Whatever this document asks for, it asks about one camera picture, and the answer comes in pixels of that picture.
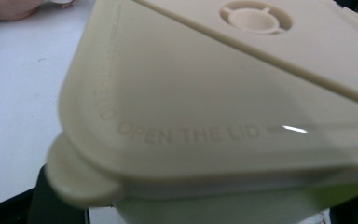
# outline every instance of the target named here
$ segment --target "lid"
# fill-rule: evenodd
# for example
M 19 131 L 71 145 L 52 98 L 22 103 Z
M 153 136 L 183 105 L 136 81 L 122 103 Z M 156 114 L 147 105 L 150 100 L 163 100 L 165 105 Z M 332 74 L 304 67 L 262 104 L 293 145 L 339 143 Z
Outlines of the lid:
M 247 46 L 268 52 L 255 57 L 132 1 L 97 1 L 62 88 L 63 134 L 48 156 L 52 187 L 70 203 L 91 206 L 125 196 L 357 183 L 358 103 L 298 74 L 353 75 L 338 68 L 358 64 L 358 48 L 345 57 L 332 50 L 358 43 L 358 31 L 331 7 L 293 2 L 309 6 L 305 19 L 313 5 L 315 20 L 323 18 L 324 27 L 310 35 L 305 19 L 281 2 L 292 21 L 286 32 L 265 16 L 272 8 L 256 12 L 266 23 L 239 22 Z M 353 40 L 332 41 L 328 26 L 335 25 Z M 265 33 L 254 32 L 263 27 Z M 323 40 L 331 49 L 319 46 Z M 272 63 L 276 53 L 280 63 Z M 294 60 L 289 66 L 286 59 Z M 357 91 L 358 80 L 349 88 Z

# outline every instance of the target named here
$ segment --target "plastic container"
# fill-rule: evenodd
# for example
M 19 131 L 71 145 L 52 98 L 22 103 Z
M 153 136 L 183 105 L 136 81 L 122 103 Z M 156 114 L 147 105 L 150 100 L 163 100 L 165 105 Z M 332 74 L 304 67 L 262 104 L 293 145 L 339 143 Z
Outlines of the plastic container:
M 95 3 L 48 155 L 63 200 L 128 223 L 283 224 L 358 195 L 356 20 L 219 2 Z

